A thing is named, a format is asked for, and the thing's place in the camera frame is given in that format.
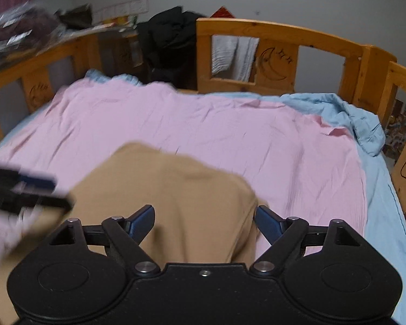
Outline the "tan hooded jacket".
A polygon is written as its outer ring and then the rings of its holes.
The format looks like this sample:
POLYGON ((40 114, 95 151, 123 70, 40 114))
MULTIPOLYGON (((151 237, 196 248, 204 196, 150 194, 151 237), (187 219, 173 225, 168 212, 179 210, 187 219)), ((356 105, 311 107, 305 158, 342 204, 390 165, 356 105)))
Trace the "tan hooded jacket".
POLYGON ((155 225, 141 246, 161 266, 254 261, 258 232, 253 215, 259 201, 238 175, 134 142, 73 187, 66 187, 73 166, 61 168, 58 190, 71 195, 72 215, 85 225, 153 206, 155 225))

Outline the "black clothes pile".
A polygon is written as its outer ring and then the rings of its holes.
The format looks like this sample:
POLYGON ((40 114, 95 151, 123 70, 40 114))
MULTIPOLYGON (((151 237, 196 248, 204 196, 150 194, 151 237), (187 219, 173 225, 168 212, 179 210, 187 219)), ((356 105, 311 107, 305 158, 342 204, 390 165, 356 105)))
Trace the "black clothes pile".
POLYGON ((202 16, 176 6, 137 25, 150 81, 197 88, 197 20, 202 16))

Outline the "pink duvet cover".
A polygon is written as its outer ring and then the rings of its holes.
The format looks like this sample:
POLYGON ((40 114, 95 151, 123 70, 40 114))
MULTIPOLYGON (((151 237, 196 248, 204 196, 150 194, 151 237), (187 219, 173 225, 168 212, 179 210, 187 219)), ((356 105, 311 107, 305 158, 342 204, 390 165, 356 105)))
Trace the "pink duvet cover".
POLYGON ((0 166, 51 175, 95 225, 145 205, 142 242, 159 265, 252 263, 268 247, 265 203, 312 225, 363 233, 365 172, 349 130, 280 103, 186 95, 164 83, 83 79, 0 146, 0 166))

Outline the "light blue bed sheet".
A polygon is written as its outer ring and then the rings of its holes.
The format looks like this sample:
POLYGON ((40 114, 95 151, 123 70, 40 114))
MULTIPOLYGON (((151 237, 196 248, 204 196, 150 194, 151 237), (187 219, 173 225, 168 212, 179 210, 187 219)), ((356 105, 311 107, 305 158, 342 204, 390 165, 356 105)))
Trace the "light blue bed sheet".
POLYGON ((188 95, 126 76, 88 75, 58 91, 0 143, 0 165, 73 187, 122 145, 141 142, 242 176, 283 217, 346 220, 396 268, 406 324, 406 220, 379 119, 329 93, 188 95))

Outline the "cluttered shelf items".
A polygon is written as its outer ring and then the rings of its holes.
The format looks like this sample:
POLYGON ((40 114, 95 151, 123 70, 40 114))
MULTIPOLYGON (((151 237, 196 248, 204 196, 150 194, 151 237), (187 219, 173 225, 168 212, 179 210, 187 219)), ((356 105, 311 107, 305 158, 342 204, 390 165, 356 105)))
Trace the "cluttered shelf items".
POLYGON ((130 24, 92 22, 89 4, 54 14, 33 2, 6 10, 0 14, 0 70, 73 37, 136 31, 130 24))

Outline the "white grey towel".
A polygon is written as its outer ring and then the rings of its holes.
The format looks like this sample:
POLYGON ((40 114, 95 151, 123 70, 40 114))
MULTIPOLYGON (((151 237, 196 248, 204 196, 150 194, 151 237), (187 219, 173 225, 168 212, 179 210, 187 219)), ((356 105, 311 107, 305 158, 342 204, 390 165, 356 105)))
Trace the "white grey towel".
POLYGON ((212 36, 212 76, 247 82, 260 39, 257 37, 212 36))

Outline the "wooden bed headboard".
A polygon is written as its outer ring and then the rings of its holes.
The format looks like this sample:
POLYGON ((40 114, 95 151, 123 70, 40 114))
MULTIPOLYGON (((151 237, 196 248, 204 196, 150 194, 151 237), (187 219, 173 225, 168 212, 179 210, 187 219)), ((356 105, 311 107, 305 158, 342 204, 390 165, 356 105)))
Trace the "wooden bed headboard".
POLYGON ((361 45, 332 34, 267 21, 198 19, 197 90, 201 94, 293 93, 301 47, 342 57, 344 64, 337 94, 342 100, 377 113, 389 65, 397 60, 394 55, 374 45, 361 45), (258 38, 254 75, 249 82, 213 76, 212 38, 215 35, 258 38))

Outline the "wooden side bed rail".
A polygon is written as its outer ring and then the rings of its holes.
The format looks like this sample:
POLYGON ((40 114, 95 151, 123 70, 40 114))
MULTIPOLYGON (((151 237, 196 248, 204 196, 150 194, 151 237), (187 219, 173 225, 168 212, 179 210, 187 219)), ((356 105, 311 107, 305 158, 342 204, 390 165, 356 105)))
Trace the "wooden side bed rail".
POLYGON ((392 182, 406 214, 406 67, 398 63, 389 64, 378 116, 387 135, 384 152, 395 160, 392 182))

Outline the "wooden left bed rail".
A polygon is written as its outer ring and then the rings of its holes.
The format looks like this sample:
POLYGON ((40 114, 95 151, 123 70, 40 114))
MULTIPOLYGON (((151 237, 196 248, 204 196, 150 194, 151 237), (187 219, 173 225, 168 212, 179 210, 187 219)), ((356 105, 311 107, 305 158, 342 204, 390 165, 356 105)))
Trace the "wooden left bed rail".
MULTIPOLYGON (((48 66, 69 57, 76 78, 81 79, 90 69, 102 70, 99 39, 97 34, 79 34, 53 45, 31 58, 0 71, 0 89, 17 80, 22 81, 22 90, 29 112, 53 98, 48 66)), ((0 125, 0 141, 3 139, 0 125)))

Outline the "red paper wall decoration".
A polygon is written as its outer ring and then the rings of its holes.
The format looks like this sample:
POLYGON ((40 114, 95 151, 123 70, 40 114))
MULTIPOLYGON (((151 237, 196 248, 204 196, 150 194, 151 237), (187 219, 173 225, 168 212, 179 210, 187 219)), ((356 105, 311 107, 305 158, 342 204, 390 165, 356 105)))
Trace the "red paper wall decoration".
POLYGON ((225 7, 219 7, 211 16, 211 18, 235 18, 235 16, 225 7))

